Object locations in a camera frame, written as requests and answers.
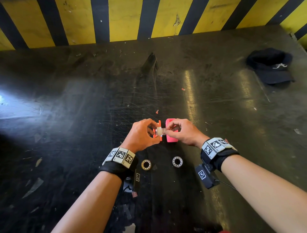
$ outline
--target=black stripe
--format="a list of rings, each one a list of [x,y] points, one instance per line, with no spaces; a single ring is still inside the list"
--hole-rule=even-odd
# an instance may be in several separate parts
[[[0,28],[15,49],[28,49],[14,22],[0,3]]]
[[[96,43],[110,41],[109,1],[91,0]]]
[[[301,27],[296,33],[294,33],[295,37],[299,40],[301,39],[304,35],[307,34],[307,24]]]
[[[267,25],[280,24],[284,21],[304,0],[289,0],[287,3],[270,19]]]
[[[69,45],[55,0],[37,0],[56,46]]]
[[[193,0],[179,35],[188,35],[194,32],[209,0]]]
[[[138,40],[151,38],[160,0],[143,0]]]
[[[236,29],[257,0],[241,0],[222,30]]]

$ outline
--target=baseball cap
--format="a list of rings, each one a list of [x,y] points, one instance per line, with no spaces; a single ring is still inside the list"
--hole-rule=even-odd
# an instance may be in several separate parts
[[[292,55],[274,48],[253,51],[246,59],[260,80],[267,84],[294,81],[288,67]]]

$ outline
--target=orange bracket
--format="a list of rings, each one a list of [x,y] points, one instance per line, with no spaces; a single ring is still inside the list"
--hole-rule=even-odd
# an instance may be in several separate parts
[[[153,129],[153,133],[154,133],[154,135],[153,135],[153,138],[155,138],[156,137],[156,130],[155,129]]]

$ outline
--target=cap brim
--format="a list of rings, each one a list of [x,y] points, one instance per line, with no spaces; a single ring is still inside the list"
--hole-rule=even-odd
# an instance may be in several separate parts
[[[255,70],[260,80],[266,84],[294,81],[289,71]]]

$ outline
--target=hand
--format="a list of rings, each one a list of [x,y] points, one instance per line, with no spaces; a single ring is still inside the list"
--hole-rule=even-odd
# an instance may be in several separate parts
[[[138,151],[145,150],[149,146],[158,144],[160,137],[152,138],[151,135],[154,132],[149,127],[157,129],[159,124],[150,118],[133,123],[130,132],[120,147],[128,149],[135,154]]]
[[[166,134],[170,137],[174,137],[189,146],[197,146],[201,148],[208,136],[193,125],[188,119],[175,119],[166,126]]]

